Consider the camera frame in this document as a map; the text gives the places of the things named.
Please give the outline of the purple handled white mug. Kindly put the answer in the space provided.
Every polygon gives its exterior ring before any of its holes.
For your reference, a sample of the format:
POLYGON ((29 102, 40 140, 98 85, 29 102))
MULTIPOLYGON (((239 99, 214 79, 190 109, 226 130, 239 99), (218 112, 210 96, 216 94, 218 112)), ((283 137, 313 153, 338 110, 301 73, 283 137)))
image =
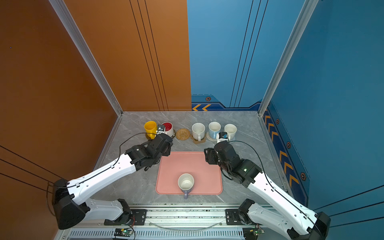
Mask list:
POLYGON ((182 174, 178 179, 178 186, 184 194, 184 199, 187 199, 195 184, 195 179, 191 174, 182 174))

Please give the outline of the cork paw print coaster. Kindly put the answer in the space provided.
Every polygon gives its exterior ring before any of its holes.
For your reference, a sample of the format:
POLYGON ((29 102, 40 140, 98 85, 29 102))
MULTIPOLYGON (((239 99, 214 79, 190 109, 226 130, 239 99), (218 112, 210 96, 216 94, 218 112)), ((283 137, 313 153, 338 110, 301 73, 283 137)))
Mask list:
POLYGON ((196 140, 193 136, 191 136, 191 140, 193 141, 194 144, 202 144, 206 142, 206 138, 202 138, 200 141, 196 140))

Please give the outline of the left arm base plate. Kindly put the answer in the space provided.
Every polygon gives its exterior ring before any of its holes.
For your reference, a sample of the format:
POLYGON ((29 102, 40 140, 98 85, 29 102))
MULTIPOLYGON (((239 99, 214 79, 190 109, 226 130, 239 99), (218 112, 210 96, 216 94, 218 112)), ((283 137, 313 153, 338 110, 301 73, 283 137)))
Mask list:
POLYGON ((123 212, 116 220, 105 220, 105 226, 143 226, 145 224, 147 210, 130 210, 123 212))

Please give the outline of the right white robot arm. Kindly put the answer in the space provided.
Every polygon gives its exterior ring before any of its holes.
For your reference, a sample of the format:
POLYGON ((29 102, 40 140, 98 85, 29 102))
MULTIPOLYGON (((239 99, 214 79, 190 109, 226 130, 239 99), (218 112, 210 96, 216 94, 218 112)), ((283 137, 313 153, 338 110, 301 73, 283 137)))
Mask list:
POLYGON ((206 162, 218 165, 230 179, 267 201, 273 211, 246 199, 238 208, 245 225, 261 224, 288 240, 324 240, 331 219, 324 212, 316 213, 297 202, 275 184, 266 172, 248 159, 242 159, 231 143, 224 141, 204 150, 206 162))

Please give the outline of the light blue mug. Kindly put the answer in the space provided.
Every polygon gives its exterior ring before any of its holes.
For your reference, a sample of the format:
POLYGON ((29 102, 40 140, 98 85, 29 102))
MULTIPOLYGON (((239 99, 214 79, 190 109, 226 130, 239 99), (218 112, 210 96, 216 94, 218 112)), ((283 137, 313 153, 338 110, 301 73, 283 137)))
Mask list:
POLYGON ((211 122, 211 123, 209 123, 208 127, 209 127, 210 138, 216 140, 217 134, 219 134, 221 132, 221 128, 222 128, 221 124, 218 122, 211 122))

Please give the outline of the red inside white mug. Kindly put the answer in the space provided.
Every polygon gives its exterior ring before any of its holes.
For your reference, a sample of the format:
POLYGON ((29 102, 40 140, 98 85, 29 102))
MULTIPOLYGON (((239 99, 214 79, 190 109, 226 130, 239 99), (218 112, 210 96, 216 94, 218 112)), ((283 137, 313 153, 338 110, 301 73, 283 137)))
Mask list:
POLYGON ((174 133, 175 133, 174 128, 173 128, 173 124, 170 122, 164 122, 164 123, 162 123, 162 125, 165 127, 165 134, 167 134, 168 136, 170 136, 172 138, 174 133))

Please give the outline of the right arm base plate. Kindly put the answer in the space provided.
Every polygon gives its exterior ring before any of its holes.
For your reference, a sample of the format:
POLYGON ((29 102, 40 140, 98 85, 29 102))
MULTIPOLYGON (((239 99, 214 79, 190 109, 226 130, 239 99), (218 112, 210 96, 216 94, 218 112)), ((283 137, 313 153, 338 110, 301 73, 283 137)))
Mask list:
POLYGON ((262 224, 254 222, 248 214, 240 213, 238 209, 226 209, 225 215, 228 226, 264 227, 262 224))

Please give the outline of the yellow mug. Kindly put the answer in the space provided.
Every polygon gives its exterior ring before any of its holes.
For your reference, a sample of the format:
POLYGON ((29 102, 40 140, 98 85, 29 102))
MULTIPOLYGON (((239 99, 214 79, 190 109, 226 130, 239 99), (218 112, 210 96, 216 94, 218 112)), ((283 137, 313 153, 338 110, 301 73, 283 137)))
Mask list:
POLYGON ((146 122, 144 128, 146 133, 157 134, 157 123, 154 121, 146 122))

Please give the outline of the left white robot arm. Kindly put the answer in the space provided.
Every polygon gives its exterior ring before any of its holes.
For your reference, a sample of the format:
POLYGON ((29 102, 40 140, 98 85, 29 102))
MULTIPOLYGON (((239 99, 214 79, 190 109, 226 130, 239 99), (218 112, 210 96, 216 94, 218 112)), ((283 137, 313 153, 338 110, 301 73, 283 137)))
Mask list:
POLYGON ((96 201, 91 197, 113 182, 141 169, 148 170, 171 153, 173 139, 159 134, 153 140, 135 145, 116 160, 77 179, 56 181, 52 206, 60 230, 70 229, 81 221, 104 220, 107 225, 127 225, 133 212, 124 199, 96 201))

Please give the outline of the woven rattan round coaster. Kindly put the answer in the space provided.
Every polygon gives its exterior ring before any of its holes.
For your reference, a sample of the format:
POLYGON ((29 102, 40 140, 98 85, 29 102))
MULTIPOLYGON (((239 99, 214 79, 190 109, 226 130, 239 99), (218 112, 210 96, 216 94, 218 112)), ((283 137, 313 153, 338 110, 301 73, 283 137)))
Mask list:
POLYGON ((185 141, 191 136, 191 132, 188 129, 179 129, 176 132, 176 138, 180 141, 185 141))

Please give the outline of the multicolour woven round coaster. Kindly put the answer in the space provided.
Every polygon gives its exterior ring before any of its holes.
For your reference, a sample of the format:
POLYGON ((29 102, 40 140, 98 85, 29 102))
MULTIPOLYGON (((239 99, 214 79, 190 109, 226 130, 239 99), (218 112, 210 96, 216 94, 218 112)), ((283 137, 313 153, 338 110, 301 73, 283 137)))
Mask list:
POLYGON ((213 139, 213 138, 210 137, 209 133, 206 133, 206 138, 207 138, 209 141, 211 141, 211 142, 215 142, 215 143, 217 142, 216 139, 213 139))

